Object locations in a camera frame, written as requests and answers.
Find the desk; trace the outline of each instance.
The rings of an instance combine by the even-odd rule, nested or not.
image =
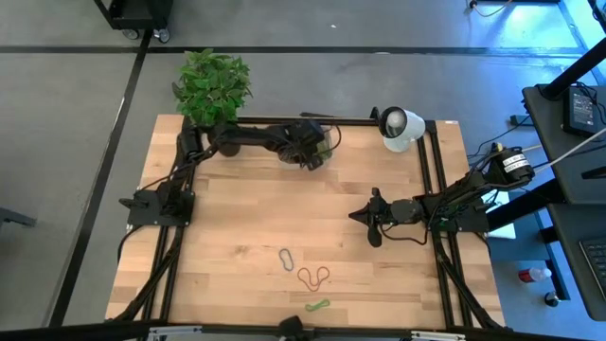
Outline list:
[[[606,98],[606,88],[595,87],[599,99]],[[563,116],[562,100],[544,99],[537,87],[523,90],[526,109],[532,117],[539,138],[549,160],[554,160],[584,140],[584,137],[565,133],[561,129]],[[579,151],[599,146],[602,143],[588,143]],[[552,179],[509,204],[489,213],[491,228],[513,222],[516,219],[547,207],[554,225],[541,230],[544,242],[560,241],[564,253],[579,286],[585,308],[595,320],[606,321],[604,302],[593,275],[580,253],[579,241],[603,235],[603,212],[606,211],[606,179],[583,180],[581,173],[606,164],[606,149],[565,158],[552,167]],[[554,265],[554,284],[559,296],[568,298],[563,278]]]
[[[142,185],[169,172],[182,120],[158,117]],[[452,121],[439,121],[437,129],[452,184],[468,169],[461,133]],[[416,144],[407,153],[392,153],[374,127],[341,130],[341,145],[315,171],[287,170],[274,153],[256,147],[242,147],[232,158],[217,154],[197,168],[195,212],[185,232],[170,322],[275,326],[298,314],[314,327],[445,327],[431,242],[384,240],[375,249],[366,227],[348,218],[365,205],[372,187],[388,201],[424,192]],[[437,190],[431,148],[427,152]],[[422,238],[423,228],[404,225],[390,232]],[[149,226],[126,241],[107,317],[121,313],[147,280],[157,236],[158,227]],[[504,323],[486,246],[473,234],[460,234],[458,242],[468,285],[492,318]],[[293,255],[292,273],[278,258],[283,247]],[[313,274],[319,266],[330,269],[317,293],[297,279],[301,266]],[[162,292],[160,285],[152,316],[158,316]],[[453,285],[450,293],[458,309]],[[329,308],[305,311],[306,303],[323,298]],[[460,324],[460,313],[454,316]]]
[[[606,98],[606,88],[595,87],[598,98]],[[584,137],[565,133],[561,129],[563,116],[562,100],[544,99],[536,87],[523,90],[526,109],[532,117],[541,143],[549,160],[555,160],[577,146]],[[588,143],[579,152],[603,143]],[[584,171],[606,165],[606,149],[565,158],[552,167],[555,179],[532,190],[508,205],[501,206],[489,214],[490,226],[509,224],[547,204],[606,204],[606,179],[583,180]]]
[[[570,269],[579,286],[587,313],[596,321],[606,321],[606,302],[597,287],[591,268],[583,256],[579,242],[604,236],[605,206],[595,205],[547,205],[558,235],[561,248],[566,254]]]

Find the keyboard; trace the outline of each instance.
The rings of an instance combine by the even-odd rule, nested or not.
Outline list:
[[[606,299],[606,238],[581,241],[580,249],[589,262],[602,297]]]

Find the white cable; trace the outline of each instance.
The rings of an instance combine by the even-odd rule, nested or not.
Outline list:
[[[564,159],[564,157],[570,155],[571,153],[574,153],[577,149],[579,149],[580,147],[582,147],[582,146],[586,145],[587,143],[591,142],[591,140],[593,140],[594,138],[602,135],[604,132],[606,132],[606,128],[600,130],[599,132],[593,134],[591,137],[589,137],[586,140],[580,142],[577,147],[575,147],[575,148],[571,149],[570,151],[564,153],[564,155],[558,157],[557,159],[555,159],[555,160],[549,162],[548,164],[542,166],[541,168],[535,170],[535,174],[538,174],[538,173],[540,173],[540,172],[548,169],[549,167],[557,164],[558,162],[562,161]]]
[[[540,144],[539,145],[535,145],[535,146],[531,146],[531,147],[527,147],[527,148],[522,149],[522,153],[526,153],[528,151],[532,151],[532,150],[539,149],[539,148],[542,148],[542,147],[543,147],[543,145],[540,145]]]
[[[477,8],[477,5],[473,6],[473,9],[475,9],[475,11],[476,11],[476,12],[477,12],[477,13],[478,13],[480,16],[483,16],[483,17],[485,17],[485,18],[488,18],[488,17],[490,17],[490,16],[492,16],[492,15],[494,15],[494,14],[496,14],[496,13],[500,12],[501,10],[503,10],[505,7],[507,7],[507,6],[509,5],[509,3],[510,3],[511,1],[512,1],[512,0],[508,0],[508,1],[505,3],[505,5],[503,5],[503,6],[502,6],[500,9],[498,9],[498,10],[496,10],[496,11],[492,12],[492,13],[489,13],[489,14],[484,14],[484,13],[482,13],[482,12],[480,11],[480,9],[478,9],[478,8]]]

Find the gray rubber band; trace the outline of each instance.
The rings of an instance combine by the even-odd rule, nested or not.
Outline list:
[[[288,258],[291,263],[290,267],[286,264],[287,260],[284,260],[284,257],[282,256],[284,254],[284,252],[286,252],[286,254],[288,255]],[[284,268],[284,270],[289,271],[289,272],[293,271],[294,270],[294,261],[293,261],[293,256],[291,255],[291,251],[289,251],[287,248],[283,248],[277,254],[280,257],[280,260],[282,260],[282,267]]]

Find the caster wheel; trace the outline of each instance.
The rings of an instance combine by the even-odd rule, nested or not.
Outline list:
[[[162,44],[166,44],[170,40],[170,32],[166,28],[155,29],[153,31],[153,36]]]
[[[122,34],[130,40],[139,39],[139,31],[137,29],[122,29]]]
[[[556,295],[556,292],[551,292],[551,293],[545,294],[544,301],[545,301],[546,305],[548,305],[549,307],[554,307],[554,308],[557,307],[558,304],[560,303],[560,299]]]

